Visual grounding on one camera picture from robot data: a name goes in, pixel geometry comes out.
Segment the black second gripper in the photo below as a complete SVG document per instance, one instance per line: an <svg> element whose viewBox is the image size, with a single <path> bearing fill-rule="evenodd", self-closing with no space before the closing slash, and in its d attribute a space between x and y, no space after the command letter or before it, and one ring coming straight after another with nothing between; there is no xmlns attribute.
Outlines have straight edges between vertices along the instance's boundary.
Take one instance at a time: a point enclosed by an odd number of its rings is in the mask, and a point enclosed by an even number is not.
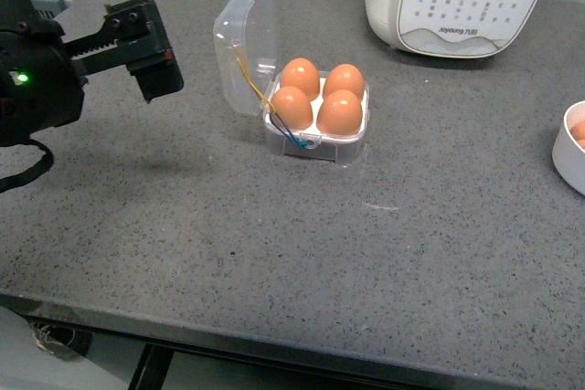
<svg viewBox="0 0 585 390"><path fill-rule="evenodd" d="M184 87L154 0L105 7L97 32L64 44L59 23L30 0L1 0L1 145L80 118L80 77L125 66L150 102Z"/></svg>

